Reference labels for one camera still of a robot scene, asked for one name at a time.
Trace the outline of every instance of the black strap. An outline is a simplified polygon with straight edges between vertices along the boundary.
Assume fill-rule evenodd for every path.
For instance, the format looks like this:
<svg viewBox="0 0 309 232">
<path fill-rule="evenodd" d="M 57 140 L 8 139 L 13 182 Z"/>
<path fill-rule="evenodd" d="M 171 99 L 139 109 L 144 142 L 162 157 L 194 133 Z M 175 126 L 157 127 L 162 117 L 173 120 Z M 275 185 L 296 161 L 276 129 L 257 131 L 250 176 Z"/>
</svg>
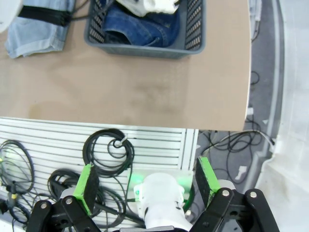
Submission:
<svg viewBox="0 0 309 232">
<path fill-rule="evenodd" d="M 59 11 L 35 6 L 23 6 L 18 17 L 36 19 L 63 27 L 67 26 L 72 19 L 69 11 Z"/>
</svg>

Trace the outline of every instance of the floor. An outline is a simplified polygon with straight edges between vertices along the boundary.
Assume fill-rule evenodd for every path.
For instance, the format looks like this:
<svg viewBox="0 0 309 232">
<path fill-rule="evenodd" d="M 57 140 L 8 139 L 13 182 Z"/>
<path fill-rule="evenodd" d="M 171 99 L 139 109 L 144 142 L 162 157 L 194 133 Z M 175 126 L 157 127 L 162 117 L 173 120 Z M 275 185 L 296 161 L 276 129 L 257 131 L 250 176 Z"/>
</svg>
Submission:
<svg viewBox="0 0 309 232">
<path fill-rule="evenodd" d="M 260 130 L 267 133 L 271 138 L 275 138 L 278 134 L 283 86 L 283 75 L 280 76 L 279 81 L 277 82 L 275 82 L 274 78 L 276 64 L 276 36 L 273 2 L 274 0 L 262 1 L 263 5 L 259 32 L 256 39 L 252 43 L 252 76 L 248 108 L 253 108 L 253 115 L 252 109 L 248 110 L 247 115 L 248 120 L 254 120 L 254 122 L 258 123 L 258 125 L 260 126 Z M 279 49 L 283 54 L 283 21 L 281 17 L 280 19 L 281 20 L 279 33 L 281 33 L 281 43 Z M 282 60 L 280 60 L 280 64 L 281 65 L 279 68 L 281 68 L 283 65 Z M 276 96 L 277 104 L 273 102 L 274 96 Z M 244 125 L 244 129 L 252 129 L 252 123 L 246 122 Z M 200 147 L 197 149 L 196 156 L 202 155 L 203 151 L 210 146 L 209 138 L 211 138 L 212 142 L 215 143 L 227 135 L 227 131 L 219 131 L 218 133 L 215 133 L 214 131 L 200 131 L 197 141 L 197 144 Z M 258 143 L 259 140 L 260 138 L 258 137 L 254 138 L 254 142 Z M 240 148 L 243 145 L 244 144 L 238 144 L 236 145 L 236 148 Z M 257 159 L 257 162 L 255 162 L 255 160 L 252 163 L 252 156 L 257 157 L 256 154 L 260 154 L 259 157 L 263 157 L 263 159 Z M 243 192 L 245 189 L 254 188 L 261 170 L 261 165 L 263 161 L 271 157 L 271 154 L 272 153 L 270 151 L 265 149 L 264 139 L 262 139 L 262 141 L 258 145 L 252 145 L 238 153 L 228 154 L 228 151 L 221 151 L 217 150 L 216 148 L 212 148 L 209 153 L 206 154 L 206 156 L 210 159 L 211 165 L 215 170 L 218 179 L 231 180 L 232 182 L 234 182 L 237 191 Z M 229 176 L 226 171 L 227 165 L 229 170 Z M 246 171 L 241 174 L 240 170 L 244 169 Z M 192 206 L 192 217 L 198 215 L 202 209 L 203 203 L 197 191 L 195 203 Z M 227 223 L 223 231 L 231 230 L 240 231 L 240 228 L 234 221 Z"/>
</svg>

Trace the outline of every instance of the denim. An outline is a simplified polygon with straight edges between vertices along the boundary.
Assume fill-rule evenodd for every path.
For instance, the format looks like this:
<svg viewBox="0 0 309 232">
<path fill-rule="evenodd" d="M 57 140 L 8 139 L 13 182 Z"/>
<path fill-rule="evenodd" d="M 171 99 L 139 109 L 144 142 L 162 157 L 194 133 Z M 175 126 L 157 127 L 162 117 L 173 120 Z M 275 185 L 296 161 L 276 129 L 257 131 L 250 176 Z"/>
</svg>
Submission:
<svg viewBox="0 0 309 232">
<path fill-rule="evenodd" d="M 72 11 L 75 0 L 24 0 L 24 5 Z M 10 58 L 62 51 L 68 27 L 17 17 L 9 26 L 5 48 Z"/>
<path fill-rule="evenodd" d="M 176 40 L 180 29 L 178 11 L 175 14 L 150 13 L 137 17 L 113 4 L 103 22 L 105 43 L 138 46 L 168 47 Z"/>
</svg>

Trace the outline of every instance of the table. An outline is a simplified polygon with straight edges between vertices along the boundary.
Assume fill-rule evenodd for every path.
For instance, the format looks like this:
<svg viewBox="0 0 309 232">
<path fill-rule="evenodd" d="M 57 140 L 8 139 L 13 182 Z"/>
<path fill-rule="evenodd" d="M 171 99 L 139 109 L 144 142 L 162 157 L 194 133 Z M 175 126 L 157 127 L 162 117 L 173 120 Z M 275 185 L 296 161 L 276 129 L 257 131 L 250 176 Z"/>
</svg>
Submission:
<svg viewBox="0 0 309 232">
<path fill-rule="evenodd" d="M 14 60 L 0 35 L 0 116 L 242 129 L 251 65 L 248 1 L 207 0 L 206 48 L 181 60 L 108 55 L 84 42 L 84 26 L 71 24 L 63 52 Z"/>
</svg>

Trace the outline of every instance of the gray plastic basket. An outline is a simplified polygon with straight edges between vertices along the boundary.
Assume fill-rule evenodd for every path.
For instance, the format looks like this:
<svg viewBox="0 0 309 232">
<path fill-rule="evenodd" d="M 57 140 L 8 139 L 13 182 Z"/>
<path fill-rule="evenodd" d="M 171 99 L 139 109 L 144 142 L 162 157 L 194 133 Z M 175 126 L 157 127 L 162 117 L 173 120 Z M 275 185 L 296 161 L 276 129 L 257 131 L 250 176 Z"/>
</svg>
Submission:
<svg viewBox="0 0 309 232">
<path fill-rule="evenodd" d="M 99 0 L 91 0 L 89 14 L 102 8 Z M 146 47 L 104 43 L 101 30 L 103 15 L 87 20 L 84 39 L 90 46 L 99 47 L 110 54 L 179 59 L 203 51 L 206 43 L 206 0 L 181 0 L 179 6 L 180 32 L 170 47 Z"/>
</svg>

